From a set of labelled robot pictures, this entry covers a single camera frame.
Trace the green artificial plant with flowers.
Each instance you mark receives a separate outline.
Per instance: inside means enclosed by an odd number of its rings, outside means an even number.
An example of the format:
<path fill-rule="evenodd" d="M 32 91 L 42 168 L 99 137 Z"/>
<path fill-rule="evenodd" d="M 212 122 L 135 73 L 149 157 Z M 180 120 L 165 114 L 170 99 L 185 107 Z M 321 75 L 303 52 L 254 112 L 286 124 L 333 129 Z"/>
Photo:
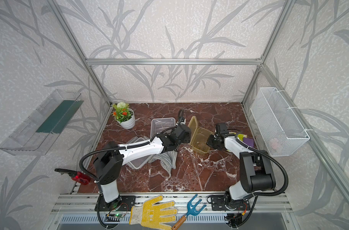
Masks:
<path fill-rule="evenodd" d="M 115 117 L 118 123 L 129 121 L 133 117 L 133 113 L 129 110 L 129 104 L 125 102 L 119 102 L 112 105 Z"/>

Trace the green yellow cloth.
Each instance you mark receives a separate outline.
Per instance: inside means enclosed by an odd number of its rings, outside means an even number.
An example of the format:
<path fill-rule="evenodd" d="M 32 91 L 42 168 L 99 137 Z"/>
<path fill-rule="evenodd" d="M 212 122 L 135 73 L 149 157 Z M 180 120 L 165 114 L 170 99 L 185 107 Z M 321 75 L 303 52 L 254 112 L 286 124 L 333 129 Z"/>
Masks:
<path fill-rule="evenodd" d="M 240 139 L 241 141 L 244 141 L 245 138 L 247 138 L 248 136 L 242 133 L 234 133 L 238 139 Z"/>

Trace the red black spray bottle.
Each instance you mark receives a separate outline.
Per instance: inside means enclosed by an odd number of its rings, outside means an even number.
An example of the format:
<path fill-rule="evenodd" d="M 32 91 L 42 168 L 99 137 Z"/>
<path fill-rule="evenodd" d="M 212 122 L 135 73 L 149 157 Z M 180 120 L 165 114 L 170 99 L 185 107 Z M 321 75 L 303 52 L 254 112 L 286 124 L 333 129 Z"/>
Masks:
<path fill-rule="evenodd" d="M 58 172 L 60 174 L 68 174 L 72 180 L 74 180 L 82 185 L 87 185 L 91 181 L 91 178 L 88 175 L 86 175 L 80 171 L 60 169 L 60 168 L 56 168 L 54 171 Z"/>

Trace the pink item in basket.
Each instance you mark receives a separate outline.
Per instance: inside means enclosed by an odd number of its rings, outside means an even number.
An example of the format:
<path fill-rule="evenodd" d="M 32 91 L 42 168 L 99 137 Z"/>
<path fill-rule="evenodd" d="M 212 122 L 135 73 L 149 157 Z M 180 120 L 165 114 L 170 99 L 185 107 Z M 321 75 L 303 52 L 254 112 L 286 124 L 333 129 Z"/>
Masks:
<path fill-rule="evenodd" d="M 269 141 L 270 146 L 275 151 L 280 151 L 282 149 L 282 144 L 280 143 L 280 140 L 273 138 Z"/>

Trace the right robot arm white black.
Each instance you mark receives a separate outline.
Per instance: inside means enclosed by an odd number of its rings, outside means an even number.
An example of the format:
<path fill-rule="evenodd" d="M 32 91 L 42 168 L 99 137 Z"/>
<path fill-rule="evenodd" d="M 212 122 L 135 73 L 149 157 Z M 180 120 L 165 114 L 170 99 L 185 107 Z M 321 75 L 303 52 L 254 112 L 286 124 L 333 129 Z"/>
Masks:
<path fill-rule="evenodd" d="M 216 199 L 214 210 L 241 210 L 246 208 L 248 200 L 258 196 L 278 196 L 285 192 L 289 185 L 289 177 L 285 168 L 266 151 L 255 149 L 233 133 L 210 135 L 207 145 L 217 150 L 233 153 L 240 162 L 240 179 L 230 186 L 223 195 L 223 201 Z M 277 191 L 276 178 L 273 171 L 276 165 L 283 175 L 283 185 Z"/>

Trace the purple pink toy shovel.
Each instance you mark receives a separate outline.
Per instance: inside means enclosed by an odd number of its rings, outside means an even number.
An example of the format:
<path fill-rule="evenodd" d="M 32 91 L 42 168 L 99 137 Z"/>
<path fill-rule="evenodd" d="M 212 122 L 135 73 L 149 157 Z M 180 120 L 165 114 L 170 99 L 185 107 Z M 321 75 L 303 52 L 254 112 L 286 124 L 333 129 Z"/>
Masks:
<path fill-rule="evenodd" d="M 253 138 L 243 138 L 243 142 L 252 148 L 255 146 L 255 142 Z"/>

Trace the teal garden hand fork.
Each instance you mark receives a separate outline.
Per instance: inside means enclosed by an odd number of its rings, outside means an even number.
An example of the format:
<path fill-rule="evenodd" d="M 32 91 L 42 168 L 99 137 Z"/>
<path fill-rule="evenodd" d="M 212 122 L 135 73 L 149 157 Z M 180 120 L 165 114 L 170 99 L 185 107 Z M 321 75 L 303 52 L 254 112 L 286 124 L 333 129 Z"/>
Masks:
<path fill-rule="evenodd" d="M 197 206 L 201 203 L 202 199 L 199 199 L 195 204 L 193 204 L 193 201 L 197 196 L 198 194 L 195 194 L 187 203 L 187 213 L 177 221 L 177 223 L 172 227 L 172 230 L 178 230 L 180 226 L 187 220 L 188 216 L 197 216 L 206 208 L 207 205 L 203 205 L 201 208 L 197 209 Z"/>

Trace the grey striped cleaning cloth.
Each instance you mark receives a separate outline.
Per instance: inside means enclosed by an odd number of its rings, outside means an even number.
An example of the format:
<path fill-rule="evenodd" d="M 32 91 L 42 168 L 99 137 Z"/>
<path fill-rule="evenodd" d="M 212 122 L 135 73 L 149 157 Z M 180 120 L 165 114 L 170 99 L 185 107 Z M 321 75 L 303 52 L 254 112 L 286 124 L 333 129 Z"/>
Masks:
<path fill-rule="evenodd" d="M 169 177 L 171 177 L 172 169 L 176 169 L 176 159 L 177 151 L 173 150 L 153 155 L 152 158 L 148 161 L 148 163 L 153 163 L 156 160 L 159 160 L 163 169 L 166 170 L 169 174 Z"/>

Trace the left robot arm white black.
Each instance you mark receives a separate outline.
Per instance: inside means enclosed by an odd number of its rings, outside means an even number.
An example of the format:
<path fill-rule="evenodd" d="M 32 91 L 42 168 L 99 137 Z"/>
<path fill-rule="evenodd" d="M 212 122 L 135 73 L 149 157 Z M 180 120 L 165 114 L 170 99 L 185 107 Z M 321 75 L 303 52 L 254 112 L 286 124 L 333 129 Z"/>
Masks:
<path fill-rule="evenodd" d="M 132 144 L 113 144 L 106 149 L 84 155 L 79 161 L 79 167 L 94 179 L 99 189 L 95 211 L 111 211 L 123 203 L 117 185 L 122 166 L 142 157 L 176 150 L 181 144 L 190 143 L 190 138 L 190 128 L 185 124 L 178 124 L 149 140 Z"/>

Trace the clear lunch box lid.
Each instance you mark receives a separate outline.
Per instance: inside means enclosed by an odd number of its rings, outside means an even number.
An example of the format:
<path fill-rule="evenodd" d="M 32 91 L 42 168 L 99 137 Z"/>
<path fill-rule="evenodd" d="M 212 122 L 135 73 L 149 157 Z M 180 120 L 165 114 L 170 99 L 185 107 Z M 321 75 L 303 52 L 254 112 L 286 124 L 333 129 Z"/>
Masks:
<path fill-rule="evenodd" d="M 129 140 L 126 144 L 132 144 L 132 143 L 141 142 L 144 140 L 149 140 L 149 138 L 147 136 L 134 137 L 131 140 Z M 131 167 L 132 169 L 138 170 L 138 169 L 142 168 L 152 157 L 153 157 L 153 155 L 141 157 L 141 158 L 138 158 L 136 160 L 128 162 L 127 165 L 129 167 Z"/>

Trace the clear acrylic wall shelf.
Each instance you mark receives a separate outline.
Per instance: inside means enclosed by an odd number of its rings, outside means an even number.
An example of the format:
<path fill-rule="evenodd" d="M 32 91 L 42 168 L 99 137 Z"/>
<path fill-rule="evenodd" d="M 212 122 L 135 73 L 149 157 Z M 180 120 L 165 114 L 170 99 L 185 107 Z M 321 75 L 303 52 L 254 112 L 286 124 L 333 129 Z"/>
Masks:
<path fill-rule="evenodd" d="M 44 156 L 84 103 L 81 93 L 55 90 L 0 145 L 13 156 Z"/>

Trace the clear plastic lunch box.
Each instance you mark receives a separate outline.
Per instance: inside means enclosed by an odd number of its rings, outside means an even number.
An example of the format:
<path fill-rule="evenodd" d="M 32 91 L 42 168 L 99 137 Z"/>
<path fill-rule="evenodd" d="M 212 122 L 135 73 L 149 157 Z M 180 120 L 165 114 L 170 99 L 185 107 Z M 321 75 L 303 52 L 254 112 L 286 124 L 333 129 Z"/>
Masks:
<path fill-rule="evenodd" d="M 150 137 L 152 138 L 155 134 L 161 133 L 163 130 L 174 127 L 175 125 L 176 120 L 174 117 L 154 118 L 151 121 Z"/>

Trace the yellow work glove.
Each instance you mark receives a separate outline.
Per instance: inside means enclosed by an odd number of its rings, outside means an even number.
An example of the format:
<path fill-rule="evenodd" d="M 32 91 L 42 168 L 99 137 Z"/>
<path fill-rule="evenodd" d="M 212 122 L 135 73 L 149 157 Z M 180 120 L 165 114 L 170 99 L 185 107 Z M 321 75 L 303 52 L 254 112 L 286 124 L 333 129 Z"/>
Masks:
<path fill-rule="evenodd" d="M 133 206 L 130 211 L 129 225 L 140 224 L 157 230 L 171 230 L 168 223 L 176 220 L 178 213 L 174 201 L 162 203 L 163 195 L 146 200 L 141 206 Z"/>

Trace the white flower pot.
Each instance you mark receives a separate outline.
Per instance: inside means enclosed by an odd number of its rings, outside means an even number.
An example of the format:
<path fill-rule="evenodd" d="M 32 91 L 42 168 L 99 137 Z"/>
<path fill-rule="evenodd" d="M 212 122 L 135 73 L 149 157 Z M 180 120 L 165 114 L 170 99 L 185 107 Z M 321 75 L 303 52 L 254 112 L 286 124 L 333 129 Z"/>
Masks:
<path fill-rule="evenodd" d="M 135 114 L 130 108 L 117 112 L 116 121 L 125 129 L 132 129 L 135 126 Z"/>

